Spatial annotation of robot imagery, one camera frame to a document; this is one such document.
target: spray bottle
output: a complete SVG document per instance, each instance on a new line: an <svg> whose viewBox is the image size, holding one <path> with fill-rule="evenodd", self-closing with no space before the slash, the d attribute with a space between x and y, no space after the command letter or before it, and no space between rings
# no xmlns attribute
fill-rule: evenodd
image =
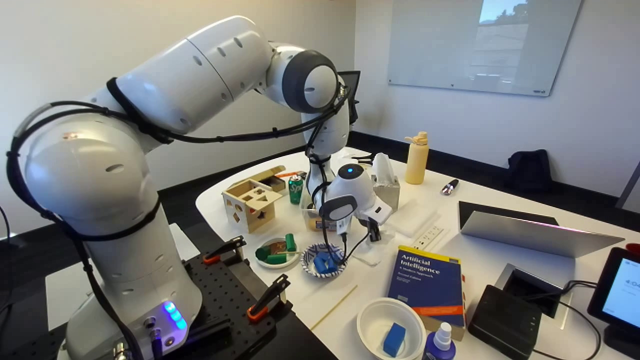
<svg viewBox="0 0 640 360"><path fill-rule="evenodd" d="M409 145L409 157L406 160L406 173L404 181L410 184L422 184L424 181L424 171L427 167L427 156L429 155L429 145L427 133L421 131L418 136L404 138L411 141Z"/></svg>
<svg viewBox="0 0 640 360"><path fill-rule="evenodd" d="M456 345L451 341L451 325L444 322L436 332L427 337L427 347L424 351L424 359L427 360L453 360L456 356Z"/></svg>

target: yellow water bottle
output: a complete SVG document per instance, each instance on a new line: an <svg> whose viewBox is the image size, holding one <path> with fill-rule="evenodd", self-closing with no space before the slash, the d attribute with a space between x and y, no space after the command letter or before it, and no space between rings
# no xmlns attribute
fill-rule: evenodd
<svg viewBox="0 0 640 360"><path fill-rule="evenodd" d="M406 160L404 181L410 184L422 184L424 171L427 167L427 156L429 156L427 133L421 131L418 136L413 138L407 136L404 139L412 143L409 145L409 157Z"/></svg>

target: blue book cover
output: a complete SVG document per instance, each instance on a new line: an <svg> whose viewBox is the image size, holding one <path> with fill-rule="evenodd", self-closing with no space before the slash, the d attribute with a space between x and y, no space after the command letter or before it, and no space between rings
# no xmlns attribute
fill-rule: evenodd
<svg viewBox="0 0 640 360"><path fill-rule="evenodd" d="M400 246L387 296L409 305L427 330L436 331L441 322L448 322L454 339L461 340L466 312L463 282L459 259Z"/></svg>

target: blue spray bottle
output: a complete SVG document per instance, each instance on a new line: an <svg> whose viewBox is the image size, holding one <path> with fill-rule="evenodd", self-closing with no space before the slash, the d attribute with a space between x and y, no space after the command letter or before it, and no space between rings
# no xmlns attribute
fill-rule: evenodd
<svg viewBox="0 0 640 360"><path fill-rule="evenodd" d="M456 356L456 345L451 341L451 325L440 324L436 332L427 337L427 347L424 351L425 360L453 360Z"/></svg>

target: sprite can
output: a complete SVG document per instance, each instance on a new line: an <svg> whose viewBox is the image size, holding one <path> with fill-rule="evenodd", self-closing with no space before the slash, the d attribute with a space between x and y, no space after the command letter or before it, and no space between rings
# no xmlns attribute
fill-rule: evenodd
<svg viewBox="0 0 640 360"><path fill-rule="evenodd" d="M291 201L291 204L298 205L300 203L304 184L305 181L302 180L300 175L293 175L289 178L289 201Z"/></svg>

